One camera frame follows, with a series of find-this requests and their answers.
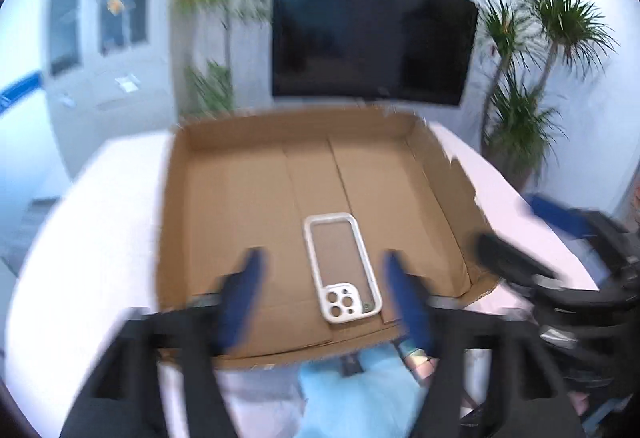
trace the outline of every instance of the white table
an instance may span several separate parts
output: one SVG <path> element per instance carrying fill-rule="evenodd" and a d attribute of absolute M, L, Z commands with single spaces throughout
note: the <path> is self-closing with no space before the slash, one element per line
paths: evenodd
<path fill-rule="evenodd" d="M 505 239 L 559 272 L 565 285 L 595 290 L 580 261 L 476 152 L 431 125 L 476 187 L 477 202 Z M 6 328 L 6 385 L 43 438 L 56 438 L 97 355 L 130 307 L 158 309 L 154 264 L 164 170 L 172 135 L 107 142 L 55 208 L 28 256 Z M 501 313 L 523 302 L 505 287 L 471 307 Z M 161 375 L 167 419 L 186 436 L 180 380 Z"/>

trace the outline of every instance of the plant pot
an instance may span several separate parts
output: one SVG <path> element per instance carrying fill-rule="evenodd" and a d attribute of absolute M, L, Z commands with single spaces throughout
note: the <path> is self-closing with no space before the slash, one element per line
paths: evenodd
<path fill-rule="evenodd" d="M 524 169 L 517 169 L 513 165 L 513 157 L 505 151 L 501 151 L 499 146 L 490 145 L 484 147 L 481 155 L 495 169 L 497 169 L 504 179 L 513 189 L 521 193 L 527 185 L 529 178 L 534 172 L 533 166 Z"/>

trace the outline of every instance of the torn cardboard edge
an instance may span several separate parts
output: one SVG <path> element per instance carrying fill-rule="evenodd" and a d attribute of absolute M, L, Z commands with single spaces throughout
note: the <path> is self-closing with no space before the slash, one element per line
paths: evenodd
<path fill-rule="evenodd" d="M 475 195 L 460 163 L 411 113 L 313 108 L 186 126 L 166 177 L 159 306 L 184 307 L 233 272 L 247 247 L 262 246 L 269 277 L 247 338 L 221 365 L 310 360 L 392 339 L 400 330 L 382 278 L 385 249 L 404 252 L 412 274 L 463 304 L 495 286 L 470 247 L 490 231 Z M 321 316 L 302 224 L 331 212 L 358 220 L 381 316 L 338 325 Z"/>

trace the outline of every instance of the wall-mounted tv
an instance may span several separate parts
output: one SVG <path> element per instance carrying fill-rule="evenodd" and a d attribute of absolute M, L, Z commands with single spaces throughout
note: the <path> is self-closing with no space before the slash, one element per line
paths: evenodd
<path fill-rule="evenodd" d="M 274 0 L 273 95 L 457 105 L 477 18 L 469 0 Z"/>

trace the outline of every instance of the phone case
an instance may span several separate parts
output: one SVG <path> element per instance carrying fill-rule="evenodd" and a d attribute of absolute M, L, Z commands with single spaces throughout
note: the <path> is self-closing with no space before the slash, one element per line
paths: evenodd
<path fill-rule="evenodd" d="M 382 296 L 356 218 L 309 216 L 304 232 L 322 316 L 344 323 L 379 313 Z"/>

